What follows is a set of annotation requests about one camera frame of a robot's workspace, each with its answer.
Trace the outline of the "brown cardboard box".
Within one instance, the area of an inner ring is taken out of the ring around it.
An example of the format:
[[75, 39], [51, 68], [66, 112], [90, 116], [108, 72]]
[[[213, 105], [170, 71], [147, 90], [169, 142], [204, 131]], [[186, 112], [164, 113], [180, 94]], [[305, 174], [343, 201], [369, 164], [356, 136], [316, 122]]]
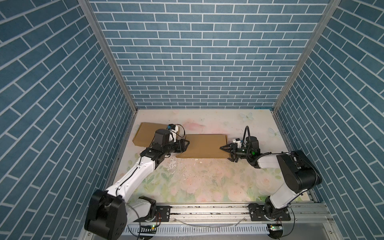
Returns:
[[141, 123], [136, 135], [133, 138], [133, 143], [138, 147], [150, 147], [153, 142], [156, 130], [166, 129], [169, 124], [156, 123]]

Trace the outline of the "cardboard stack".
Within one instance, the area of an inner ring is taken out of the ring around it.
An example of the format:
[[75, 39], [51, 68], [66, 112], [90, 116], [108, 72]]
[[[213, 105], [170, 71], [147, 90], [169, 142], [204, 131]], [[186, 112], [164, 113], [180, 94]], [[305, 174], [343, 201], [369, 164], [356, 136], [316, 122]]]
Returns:
[[227, 135], [187, 135], [186, 140], [190, 142], [187, 150], [177, 154], [180, 159], [227, 159], [230, 154], [220, 150], [220, 147], [228, 143]]

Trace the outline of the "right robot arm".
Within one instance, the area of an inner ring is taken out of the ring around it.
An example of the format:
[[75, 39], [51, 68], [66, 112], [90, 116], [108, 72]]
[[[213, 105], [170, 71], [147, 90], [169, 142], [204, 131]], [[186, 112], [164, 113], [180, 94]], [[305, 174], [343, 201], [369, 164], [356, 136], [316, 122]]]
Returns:
[[299, 195], [322, 183], [322, 176], [303, 151], [281, 153], [261, 153], [256, 137], [234, 139], [232, 143], [221, 146], [220, 150], [230, 154], [231, 162], [245, 159], [256, 169], [278, 169], [284, 183], [265, 200], [262, 213], [270, 221], [284, 217], [289, 204]]

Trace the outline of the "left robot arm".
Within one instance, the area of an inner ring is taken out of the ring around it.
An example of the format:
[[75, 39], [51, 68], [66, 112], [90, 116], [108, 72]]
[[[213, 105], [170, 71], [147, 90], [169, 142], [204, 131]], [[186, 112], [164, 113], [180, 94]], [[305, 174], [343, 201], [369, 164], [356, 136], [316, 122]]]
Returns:
[[170, 124], [156, 130], [149, 147], [140, 153], [133, 167], [106, 190], [96, 190], [89, 202], [84, 228], [106, 240], [117, 240], [126, 226], [137, 221], [156, 220], [159, 227], [161, 214], [157, 202], [141, 196], [130, 204], [134, 191], [155, 169], [173, 153], [183, 153], [190, 142], [178, 134], [180, 125]]

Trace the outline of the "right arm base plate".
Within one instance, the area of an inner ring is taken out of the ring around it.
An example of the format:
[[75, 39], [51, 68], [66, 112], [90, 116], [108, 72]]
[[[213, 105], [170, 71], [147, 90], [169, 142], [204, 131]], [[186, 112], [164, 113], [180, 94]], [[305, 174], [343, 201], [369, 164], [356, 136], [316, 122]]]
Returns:
[[252, 222], [291, 220], [288, 208], [276, 209], [272, 205], [249, 204], [248, 210]]

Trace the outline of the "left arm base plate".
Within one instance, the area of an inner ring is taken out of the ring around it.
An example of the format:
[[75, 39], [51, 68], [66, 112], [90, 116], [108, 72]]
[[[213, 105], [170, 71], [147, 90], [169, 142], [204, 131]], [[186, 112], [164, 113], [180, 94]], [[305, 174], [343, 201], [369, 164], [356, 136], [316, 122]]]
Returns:
[[141, 222], [169, 222], [171, 215], [171, 206], [156, 206], [155, 209], [151, 209], [149, 214], [141, 218]]

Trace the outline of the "aluminium front rail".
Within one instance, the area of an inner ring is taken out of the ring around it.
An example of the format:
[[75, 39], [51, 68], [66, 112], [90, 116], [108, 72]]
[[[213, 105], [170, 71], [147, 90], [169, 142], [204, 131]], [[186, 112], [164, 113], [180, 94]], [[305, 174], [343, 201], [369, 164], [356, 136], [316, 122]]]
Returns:
[[[339, 240], [341, 233], [332, 219], [327, 207], [320, 203], [297, 203], [288, 207], [290, 221], [261, 221], [252, 222], [248, 210], [249, 204], [259, 203], [227, 203], [227, 204], [157, 204], [157, 206], [171, 206], [169, 222], [160, 222], [160, 225], [187, 225], [192, 227], [226, 227], [243, 224], [265, 224], [269, 235], [206, 235], [206, 236], [174, 236], [174, 237], [140, 237], [121, 235], [117, 240], [156, 240], [156, 239], [196, 239], [198, 237], [212, 236], [223, 240], [230, 236], [246, 236], [249, 239], [261, 240]], [[156, 229], [157, 222], [137, 221], [128, 225]], [[88, 232], [90, 240], [106, 240]]]

